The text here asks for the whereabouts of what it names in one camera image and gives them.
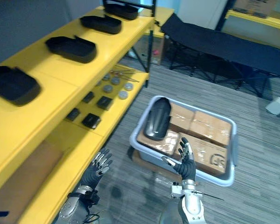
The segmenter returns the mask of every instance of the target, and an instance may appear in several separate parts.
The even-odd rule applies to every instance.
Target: shelf
[[[116,66],[116,69],[126,70],[131,68],[126,66]],[[119,118],[125,113],[126,109],[129,107],[137,93],[142,88],[145,80],[148,79],[148,73],[136,70],[135,74],[129,75],[129,77],[138,80],[139,82],[137,83],[120,79],[119,85],[112,85],[113,91],[111,93],[105,93],[102,90],[104,85],[111,84],[110,81],[102,81],[102,84],[100,86],[94,87],[92,91],[94,93],[95,98],[93,98],[88,104],[80,102],[77,105],[77,108],[80,110],[81,114],[75,119],[74,123],[83,128],[87,128],[81,123],[82,120],[86,117],[88,113],[95,114],[101,118],[101,122],[99,123],[96,129],[89,130],[103,137],[109,136],[109,134],[112,132],[112,127],[116,126],[117,122],[119,121]],[[127,99],[120,99],[118,97],[118,93],[120,90],[124,90],[124,84],[127,82],[133,84],[133,90],[127,92]],[[113,99],[113,104],[111,105],[108,111],[98,108],[96,106],[96,103],[102,96],[106,96]]]
[[[160,23],[160,27],[169,19],[169,17],[174,13],[174,9],[165,8],[165,7],[156,7],[155,8],[155,20]],[[143,9],[140,12],[141,16],[150,16],[151,10]],[[164,33],[161,31],[161,28],[157,25],[154,25],[154,37],[163,38]]]
[[[30,75],[42,87],[32,102],[17,107],[0,97],[0,187],[60,122],[59,117],[66,116],[61,107],[74,106],[69,98],[77,87],[40,72]]]
[[[68,121],[62,121],[46,141],[65,151],[65,155],[22,214],[20,224],[51,223],[104,143],[101,136]]]
[[[245,20],[258,22],[261,24],[265,24],[265,25],[280,29],[280,13],[278,13],[278,12],[273,11],[273,12],[271,12],[270,16],[263,19],[263,18],[259,18],[259,17],[253,16],[253,15],[248,15],[248,14],[236,12],[233,10],[228,10],[225,18],[228,19],[229,16],[239,17],[239,18],[242,18]]]
[[[87,15],[103,14],[103,8],[98,7]],[[0,64],[21,68],[42,86],[41,94],[22,107],[0,98],[0,187],[154,21],[141,16],[121,20],[122,30],[116,35],[85,28],[79,19],[74,20]],[[45,41],[60,35],[78,35],[95,42],[96,58],[82,64],[50,53]]]
[[[139,80],[134,84],[134,89],[129,91],[127,99],[119,99],[117,94],[123,89],[126,81],[121,79],[118,86],[114,86],[113,93],[105,94],[102,88],[109,81],[102,81],[100,86],[92,90],[95,94],[88,104],[80,102],[76,107],[81,114],[74,122],[62,121],[46,138],[48,143],[65,152],[63,160],[53,170],[48,180],[43,184],[30,203],[19,223],[30,224],[37,220],[38,223],[48,224],[54,219],[57,212],[64,203],[66,196],[76,186],[81,175],[95,153],[102,147],[106,139],[120,121],[137,93],[141,90],[148,73],[137,71],[131,78]],[[97,108],[95,105],[102,96],[113,98],[113,104],[108,111]],[[88,113],[94,113],[101,118],[96,129],[89,129],[81,124]]]
[[[98,7],[86,15],[104,16],[103,7]],[[122,30],[118,34],[111,35],[85,28],[77,19],[28,46],[2,64],[18,66],[28,74],[32,70],[37,70],[72,85],[91,89],[154,22],[152,17],[139,16],[131,21],[114,15],[112,17],[122,21]],[[59,55],[51,54],[44,44],[51,37],[67,36],[73,38],[74,35],[96,44],[98,52],[93,61],[86,64],[74,62]]]

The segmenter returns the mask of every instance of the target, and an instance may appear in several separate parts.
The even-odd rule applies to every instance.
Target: black tray
[[[22,106],[32,101],[40,91],[37,81],[25,72],[0,66],[0,96],[4,99]]]
[[[80,18],[83,26],[103,31],[109,34],[118,34],[121,30],[121,20],[114,19],[110,16],[84,16]]]
[[[124,6],[119,4],[106,4],[105,12],[120,16],[127,20],[134,20],[138,16],[138,9],[127,4]]]
[[[46,41],[46,45],[52,53],[80,63],[92,61],[97,54],[95,43],[77,36],[75,39],[65,36],[52,37]]]
[[[143,133],[149,139],[160,141],[165,137],[169,122],[171,105],[166,97],[158,99],[151,107],[147,116]]]

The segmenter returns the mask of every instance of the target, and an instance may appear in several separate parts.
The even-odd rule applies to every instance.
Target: plastic bin
[[[164,169],[167,169],[171,172],[176,173],[173,168],[171,168],[169,165],[167,165],[166,163],[163,162],[163,160],[161,159],[162,156],[164,156],[163,154],[154,151],[142,144],[140,144],[139,142],[137,142],[137,136],[144,124],[144,122],[146,121],[147,115],[152,107],[152,105],[155,103],[155,101],[157,101],[159,98],[164,97],[164,96],[155,96],[153,97],[150,102],[148,107],[146,108],[146,110],[143,112],[136,128],[133,130],[131,136],[130,136],[130,144],[132,147],[134,147],[135,149],[137,149],[140,153],[140,157],[145,160],[148,161],[150,163],[153,163],[157,166],[160,166]],[[234,171],[235,171],[235,166],[237,165],[237,161],[238,161],[238,136],[237,136],[237,125],[235,124],[235,122],[229,118],[223,117],[221,115],[194,107],[194,106],[190,106],[187,104],[184,104],[182,102],[167,98],[170,102],[175,103],[179,106],[182,106],[184,108],[187,108],[191,111],[201,111],[204,113],[207,113],[211,116],[214,116],[216,118],[219,118],[221,120],[224,120],[228,123],[231,124],[231,134],[230,134],[230,143],[227,146],[227,163],[226,163],[226,172],[223,175],[218,175],[218,176],[212,176],[210,174],[207,174],[201,170],[196,170],[196,180],[205,180],[205,181],[209,181],[212,182],[214,184],[217,184],[219,186],[223,186],[223,187],[228,187],[231,186],[233,184],[234,181]]]

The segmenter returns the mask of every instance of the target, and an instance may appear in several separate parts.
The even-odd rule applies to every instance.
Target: wire
[[[94,221],[97,221],[99,219],[98,214],[89,214],[88,216],[91,216],[91,217],[86,218],[86,220],[83,223],[93,223]]]

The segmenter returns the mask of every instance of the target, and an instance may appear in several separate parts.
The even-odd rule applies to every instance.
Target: brown cardboard box
[[[176,104],[171,104],[169,128],[174,132],[188,133],[194,112]]]
[[[147,138],[143,134],[143,130],[137,136],[137,141],[145,146],[148,146],[162,154],[171,156],[175,151],[176,144],[179,140],[179,134],[171,130],[167,130],[167,134],[161,141],[154,141]]]
[[[214,145],[210,142],[195,138],[193,136],[180,133],[181,138],[185,137],[191,145],[194,153],[196,167],[212,175],[220,175],[225,173],[227,149]],[[173,158],[181,160],[177,146],[173,154]]]
[[[6,181],[0,188],[0,211],[9,213],[5,217],[0,217],[0,224],[17,223],[62,154],[44,141]]]
[[[266,18],[274,8],[277,0],[237,0],[233,10]]]
[[[229,145],[230,131],[230,123],[206,113],[196,111],[194,119],[190,124],[188,134],[226,147]]]
[[[148,35],[143,35],[134,45],[139,57],[142,61],[147,62],[148,56]],[[164,37],[153,37],[153,48],[151,53],[151,63],[160,65],[163,58]]]

